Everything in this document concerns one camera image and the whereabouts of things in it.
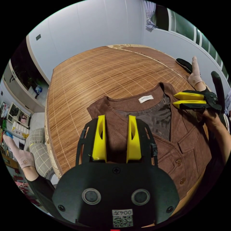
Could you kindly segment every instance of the button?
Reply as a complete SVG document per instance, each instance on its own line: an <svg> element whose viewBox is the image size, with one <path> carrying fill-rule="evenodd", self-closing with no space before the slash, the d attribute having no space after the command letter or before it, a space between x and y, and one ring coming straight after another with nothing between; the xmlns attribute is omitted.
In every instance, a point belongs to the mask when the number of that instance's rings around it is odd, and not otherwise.
<svg viewBox="0 0 231 231"><path fill-rule="evenodd" d="M167 212L167 213L171 213L171 212L173 211L173 209L174 209L174 208L173 208L172 206L170 206L170 207L167 208L166 212Z"/></svg>
<svg viewBox="0 0 231 231"><path fill-rule="evenodd" d="M181 159L178 159L178 160L176 161L176 164L177 164L178 166L180 166L180 165L182 164L182 160L181 160Z"/></svg>
<svg viewBox="0 0 231 231"><path fill-rule="evenodd" d="M138 192L134 199L138 203L144 203L147 200L148 196L145 192Z"/></svg>
<svg viewBox="0 0 231 231"><path fill-rule="evenodd" d="M149 202L150 193L145 189L138 189L133 192L131 200L135 205L144 205Z"/></svg>
<svg viewBox="0 0 231 231"><path fill-rule="evenodd" d="M61 212L65 212L65 208L63 205L58 205L58 209L61 211Z"/></svg>
<svg viewBox="0 0 231 231"><path fill-rule="evenodd" d="M94 191L89 191L85 194L85 198L89 201L89 202L95 202L98 198L97 194Z"/></svg>
<svg viewBox="0 0 231 231"><path fill-rule="evenodd" d="M87 188L82 193L82 199L89 205L96 205L101 201L101 194L94 188Z"/></svg>
<svg viewBox="0 0 231 231"><path fill-rule="evenodd" d="M182 185L183 183L185 183L186 179L183 178L181 181L180 181L180 184Z"/></svg>

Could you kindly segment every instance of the curtain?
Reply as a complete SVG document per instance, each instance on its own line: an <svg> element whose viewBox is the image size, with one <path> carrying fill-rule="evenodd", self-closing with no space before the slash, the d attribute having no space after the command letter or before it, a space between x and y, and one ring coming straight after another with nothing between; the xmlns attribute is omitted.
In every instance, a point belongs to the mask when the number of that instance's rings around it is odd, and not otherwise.
<svg viewBox="0 0 231 231"><path fill-rule="evenodd" d="M154 28L157 28L157 26L151 21L151 17L154 15L156 11L156 4L154 2L149 2L143 0L144 8L146 11L147 16L147 26L146 28L153 30Z"/></svg>

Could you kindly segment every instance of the qr code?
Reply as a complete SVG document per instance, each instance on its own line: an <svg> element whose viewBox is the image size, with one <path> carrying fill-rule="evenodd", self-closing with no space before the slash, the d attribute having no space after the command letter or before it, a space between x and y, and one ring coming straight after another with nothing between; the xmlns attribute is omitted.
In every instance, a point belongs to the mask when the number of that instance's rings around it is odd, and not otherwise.
<svg viewBox="0 0 231 231"><path fill-rule="evenodd" d="M113 216L113 226L114 228L133 226L132 216L123 216L123 217Z"/></svg>

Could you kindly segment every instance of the screw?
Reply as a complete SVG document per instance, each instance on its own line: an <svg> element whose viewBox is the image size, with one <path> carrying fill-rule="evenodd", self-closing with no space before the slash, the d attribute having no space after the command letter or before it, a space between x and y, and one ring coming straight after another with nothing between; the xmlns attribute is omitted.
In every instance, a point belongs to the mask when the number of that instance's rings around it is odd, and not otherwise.
<svg viewBox="0 0 231 231"><path fill-rule="evenodd" d="M117 168L117 167L115 167L115 168L113 168L113 173L115 173L115 174L119 174L120 173L120 168Z"/></svg>
<svg viewBox="0 0 231 231"><path fill-rule="evenodd" d="M167 213L171 213L172 211L173 211L173 207L172 206L168 207L167 210L166 210Z"/></svg>
<svg viewBox="0 0 231 231"><path fill-rule="evenodd" d="M65 208L63 205L58 205L58 209L61 211L61 212L65 212Z"/></svg>

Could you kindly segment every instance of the wall switch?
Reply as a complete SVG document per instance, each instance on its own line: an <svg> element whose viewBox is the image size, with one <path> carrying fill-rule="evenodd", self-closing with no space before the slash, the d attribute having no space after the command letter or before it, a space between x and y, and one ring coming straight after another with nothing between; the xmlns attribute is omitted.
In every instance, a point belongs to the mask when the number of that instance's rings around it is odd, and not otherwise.
<svg viewBox="0 0 231 231"><path fill-rule="evenodd" d="M39 40L41 38L41 34L39 34L37 37L36 37L36 40Z"/></svg>

